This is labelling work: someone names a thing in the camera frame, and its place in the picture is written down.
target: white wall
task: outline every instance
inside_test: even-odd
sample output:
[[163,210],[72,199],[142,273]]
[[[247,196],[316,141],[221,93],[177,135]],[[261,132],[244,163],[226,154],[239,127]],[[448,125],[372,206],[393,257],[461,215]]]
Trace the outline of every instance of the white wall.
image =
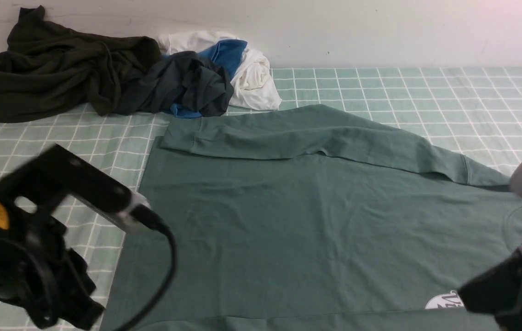
[[274,67],[522,65],[522,0],[0,0],[0,51],[40,4],[96,34],[233,32]]

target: green t-shirt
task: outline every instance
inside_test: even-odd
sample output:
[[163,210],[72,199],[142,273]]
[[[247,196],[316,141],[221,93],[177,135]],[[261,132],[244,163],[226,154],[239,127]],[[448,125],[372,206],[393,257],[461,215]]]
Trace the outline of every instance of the green t-shirt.
[[[177,237],[178,273],[139,329],[496,329],[454,290],[522,239],[507,183],[323,105],[173,119],[139,191]],[[128,235],[102,329],[135,314],[167,267],[161,235]]]

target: black cable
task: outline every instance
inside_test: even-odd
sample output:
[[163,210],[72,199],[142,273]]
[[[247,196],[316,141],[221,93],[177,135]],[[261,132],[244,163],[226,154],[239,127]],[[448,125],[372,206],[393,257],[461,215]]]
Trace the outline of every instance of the black cable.
[[171,251],[171,265],[169,270],[166,272],[162,284],[158,290],[156,290],[156,293],[152,296],[149,302],[147,302],[147,304],[145,304],[145,306],[128,322],[122,324],[122,326],[114,329],[113,331],[129,331],[141,320],[143,320],[143,318],[145,318],[151,312],[152,308],[154,308],[154,306],[156,306],[160,299],[162,299],[162,297],[165,295],[175,277],[175,273],[177,272],[177,243],[175,242],[175,237],[171,232],[171,229],[162,222],[160,217],[156,215],[155,212],[150,210],[148,207],[145,207],[144,205],[138,206],[131,212],[131,214],[135,217],[135,219],[139,220],[148,228],[158,231],[159,233],[166,236],[166,239],[169,241],[169,248]]

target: pile of clothes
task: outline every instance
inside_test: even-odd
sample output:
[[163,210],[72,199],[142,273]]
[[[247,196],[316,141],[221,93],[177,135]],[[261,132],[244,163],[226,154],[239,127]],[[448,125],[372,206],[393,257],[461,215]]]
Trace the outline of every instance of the pile of clothes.
[[80,103],[99,115],[183,118],[223,115],[229,104],[265,110],[281,103],[267,58],[236,36],[165,35],[159,45],[146,36],[77,32],[45,14],[42,6],[21,8],[0,53],[0,122],[42,119]]

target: white logo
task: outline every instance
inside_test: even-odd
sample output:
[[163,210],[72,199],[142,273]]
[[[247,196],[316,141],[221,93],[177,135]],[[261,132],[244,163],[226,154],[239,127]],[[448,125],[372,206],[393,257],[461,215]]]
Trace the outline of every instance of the white logo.
[[463,302],[457,294],[457,291],[451,291],[445,295],[439,295],[434,297],[426,304],[425,309],[436,309],[436,308],[454,308],[462,307]]

